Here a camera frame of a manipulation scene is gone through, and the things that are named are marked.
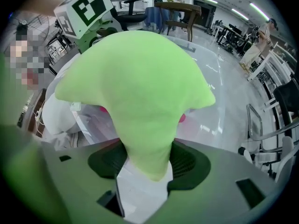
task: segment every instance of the black vent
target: black vent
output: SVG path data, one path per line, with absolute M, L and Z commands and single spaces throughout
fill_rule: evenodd
M 171 156 L 173 178 L 184 176 L 195 167 L 194 155 L 178 146 L 172 146 Z
M 67 160 L 71 159 L 71 157 L 67 156 L 67 155 L 64 155 L 64 156 L 60 156 L 59 159 L 60 159 L 61 162 L 64 162 L 64 161 L 67 161 Z
M 102 178 L 114 179 L 127 159 L 122 142 L 116 142 L 93 153 L 88 158 L 89 167 Z

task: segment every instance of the rectangular slot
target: rectangular slot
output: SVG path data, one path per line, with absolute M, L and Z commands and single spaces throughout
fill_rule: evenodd
M 250 179 L 236 181 L 236 184 L 251 209 L 257 206 L 265 198 L 262 192 Z

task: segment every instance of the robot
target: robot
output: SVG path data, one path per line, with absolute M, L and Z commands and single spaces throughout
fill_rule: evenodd
M 65 35 L 83 53 L 102 37 L 122 31 L 111 9 L 111 0 L 65 0 L 54 13 Z

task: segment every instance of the metal frame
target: metal frame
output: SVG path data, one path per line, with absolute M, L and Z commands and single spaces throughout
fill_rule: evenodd
M 253 134 L 252 132 L 252 127 L 251 127 L 251 114 L 250 114 L 250 110 L 252 110 L 252 112 L 258 117 L 259 121 L 260 121 L 260 136 L 257 136 L 255 134 Z M 263 140 L 274 137 L 276 135 L 279 135 L 281 133 L 284 133 L 285 131 L 289 130 L 289 129 L 293 129 L 294 127 L 299 126 L 299 119 L 295 122 L 290 123 L 289 125 L 278 129 L 272 133 L 268 133 L 263 135 L 263 123 L 262 123 L 262 118 L 261 116 L 258 114 L 258 112 L 255 110 L 255 108 L 251 105 L 248 104 L 247 105 L 247 117 L 248 117 L 248 132 L 249 132 L 249 136 L 253 141 L 261 141 L 261 149 L 263 152 L 265 153 L 274 153 L 274 152 L 279 152 L 282 150 L 282 147 L 278 147 L 278 148 L 274 148 L 274 149 L 264 149 L 263 147 Z

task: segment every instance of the cable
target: cable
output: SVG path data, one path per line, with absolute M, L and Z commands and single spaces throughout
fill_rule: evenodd
M 42 117 L 42 112 L 43 112 L 43 104 L 42 104 L 41 115 L 40 115 L 40 117 L 39 117 L 39 123 L 40 123 L 41 125 L 45 126 L 45 124 L 43 124 L 43 123 L 41 122 L 41 117 Z
M 37 125 L 37 121 L 36 121 L 36 130 L 39 132 L 38 130 L 38 125 Z M 41 136 L 43 137 L 43 134 L 41 132 L 39 132 L 41 134 Z

